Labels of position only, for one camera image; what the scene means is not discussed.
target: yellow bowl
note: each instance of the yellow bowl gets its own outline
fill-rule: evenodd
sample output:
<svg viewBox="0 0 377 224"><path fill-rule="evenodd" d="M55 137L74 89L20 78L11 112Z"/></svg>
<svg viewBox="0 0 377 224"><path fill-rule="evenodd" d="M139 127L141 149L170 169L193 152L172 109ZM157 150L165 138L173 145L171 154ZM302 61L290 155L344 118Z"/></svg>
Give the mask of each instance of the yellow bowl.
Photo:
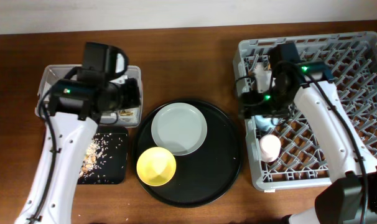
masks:
<svg viewBox="0 0 377 224"><path fill-rule="evenodd" d="M140 155L136 170L141 181L157 187L172 179L176 171L176 160L167 149L152 147Z"/></svg>

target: green indicator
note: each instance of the green indicator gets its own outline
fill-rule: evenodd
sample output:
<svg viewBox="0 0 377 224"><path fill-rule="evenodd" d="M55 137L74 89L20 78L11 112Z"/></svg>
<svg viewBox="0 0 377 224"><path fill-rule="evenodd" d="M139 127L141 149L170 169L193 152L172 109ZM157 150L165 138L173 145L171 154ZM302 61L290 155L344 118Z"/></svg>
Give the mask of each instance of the green indicator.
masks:
<svg viewBox="0 0 377 224"><path fill-rule="evenodd" d="M306 72L307 69L308 69L308 67L306 67L306 66L302 66L302 71L303 71L303 72Z"/></svg>

